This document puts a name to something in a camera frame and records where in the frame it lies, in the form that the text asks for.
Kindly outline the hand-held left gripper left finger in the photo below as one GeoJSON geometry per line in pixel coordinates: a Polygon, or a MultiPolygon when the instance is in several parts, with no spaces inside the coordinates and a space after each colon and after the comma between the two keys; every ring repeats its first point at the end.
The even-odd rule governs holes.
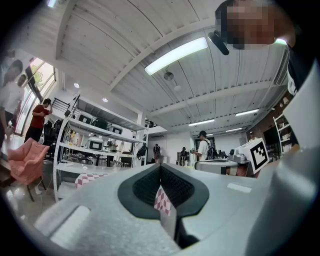
{"type": "Polygon", "coordinates": [[[181,249],[158,219],[137,218],[120,202],[122,182],[149,166],[110,173],[48,208],[35,228],[53,253],[68,256],[171,256],[181,249]]]}

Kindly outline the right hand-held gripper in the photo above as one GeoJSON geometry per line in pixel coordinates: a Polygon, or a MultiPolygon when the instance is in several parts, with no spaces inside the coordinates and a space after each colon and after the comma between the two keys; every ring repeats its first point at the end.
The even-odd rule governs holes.
{"type": "Polygon", "coordinates": [[[252,175],[256,175],[269,161],[264,140],[257,138],[231,150],[228,159],[197,161],[194,169],[213,174],[236,175],[238,164],[248,164],[252,175]]]}

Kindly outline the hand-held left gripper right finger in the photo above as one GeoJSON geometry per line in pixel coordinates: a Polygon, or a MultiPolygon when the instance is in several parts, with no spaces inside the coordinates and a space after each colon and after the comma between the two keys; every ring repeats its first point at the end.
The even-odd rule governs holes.
{"type": "Polygon", "coordinates": [[[183,198],[176,211],[187,209],[175,222],[176,238],[159,239],[166,252],[267,252],[267,226],[258,220],[268,197],[274,169],[258,178],[215,174],[174,164],[160,167],[162,184],[183,198]]]}

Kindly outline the red white checkered cloth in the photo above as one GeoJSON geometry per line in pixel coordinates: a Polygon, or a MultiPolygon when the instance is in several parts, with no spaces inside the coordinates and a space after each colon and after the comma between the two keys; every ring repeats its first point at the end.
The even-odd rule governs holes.
{"type": "MultiPolygon", "coordinates": [[[[107,176],[107,173],[81,173],[75,180],[75,188],[79,189],[89,182],[107,176]]],[[[155,195],[154,208],[160,212],[160,223],[168,235],[174,239],[177,211],[165,190],[160,185],[155,195]]]]}

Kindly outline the black backpack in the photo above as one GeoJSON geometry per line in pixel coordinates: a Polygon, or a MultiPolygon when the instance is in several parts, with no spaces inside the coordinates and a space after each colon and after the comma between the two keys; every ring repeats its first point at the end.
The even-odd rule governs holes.
{"type": "Polygon", "coordinates": [[[147,145],[144,143],[142,145],[142,147],[138,150],[138,152],[136,153],[136,157],[138,160],[140,160],[142,157],[144,157],[146,155],[146,152],[147,152],[147,145]]]}

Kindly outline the white shelf unit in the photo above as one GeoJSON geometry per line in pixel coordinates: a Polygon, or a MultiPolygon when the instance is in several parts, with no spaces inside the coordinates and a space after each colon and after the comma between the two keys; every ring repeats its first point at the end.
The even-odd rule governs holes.
{"type": "Polygon", "coordinates": [[[293,146],[291,142],[292,129],[289,121],[286,119],[283,113],[281,113],[278,117],[273,117],[273,121],[279,139],[280,153],[283,157],[291,150],[293,146]]]}

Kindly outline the white metal shelf rack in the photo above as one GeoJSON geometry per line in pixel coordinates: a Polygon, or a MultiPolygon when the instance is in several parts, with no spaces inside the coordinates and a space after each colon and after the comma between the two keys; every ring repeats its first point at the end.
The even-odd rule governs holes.
{"type": "Polygon", "coordinates": [[[110,174],[127,167],[146,164],[147,155],[140,160],[137,152],[148,142],[148,128],[82,96],[72,101],[65,112],[58,134],[54,161],[53,186],[55,200],[68,197],[76,190],[76,178],[82,174],[110,174]],[[76,120],[80,112],[108,123],[108,130],[76,120]],[[109,131],[114,124],[122,127],[122,134],[109,131]],[[102,151],[87,149],[90,137],[104,141],[102,151]]]}

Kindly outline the black bag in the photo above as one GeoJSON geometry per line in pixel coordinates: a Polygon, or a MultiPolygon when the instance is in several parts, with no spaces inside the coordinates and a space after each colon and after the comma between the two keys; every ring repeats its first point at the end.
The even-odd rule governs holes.
{"type": "Polygon", "coordinates": [[[103,129],[103,130],[109,130],[108,129],[108,122],[103,120],[103,119],[100,119],[100,118],[96,118],[92,124],[92,126],[94,127],[97,127],[97,128],[100,128],[100,129],[103,129]]]}

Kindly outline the salmon pink hanging cloth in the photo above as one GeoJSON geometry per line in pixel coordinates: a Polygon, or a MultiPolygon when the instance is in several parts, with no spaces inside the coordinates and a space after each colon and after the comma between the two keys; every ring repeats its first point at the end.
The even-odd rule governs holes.
{"type": "Polygon", "coordinates": [[[26,186],[32,202],[35,200],[29,185],[43,178],[43,161],[49,149],[49,146],[29,138],[19,148],[7,151],[10,176],[26,186]]]}

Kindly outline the person's black shirt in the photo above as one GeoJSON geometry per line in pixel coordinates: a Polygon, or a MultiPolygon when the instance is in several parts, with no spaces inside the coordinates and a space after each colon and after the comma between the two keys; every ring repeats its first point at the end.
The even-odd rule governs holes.
{"type": "Polygon", "coordinates": [[[298,36],[294,47],[288,47],[288,50],[287,88],[289,93],[295,96],[309,75],[317,57],[317,50],[309,44],[304,36],[298,36]]]}

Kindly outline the window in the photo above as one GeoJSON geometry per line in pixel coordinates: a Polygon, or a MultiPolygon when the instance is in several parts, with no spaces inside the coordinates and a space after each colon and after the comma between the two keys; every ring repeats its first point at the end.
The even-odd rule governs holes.
{"type": "Polygon", "coordinates": [[[24,74],[27,81],[23,86],[24,96],[16,121],[15,133],[21,137],[27,132],[32,119],[32,110],[43,102],[51,87],[56,83],[56,69],[40,58],[32,58],[24,74]]]}

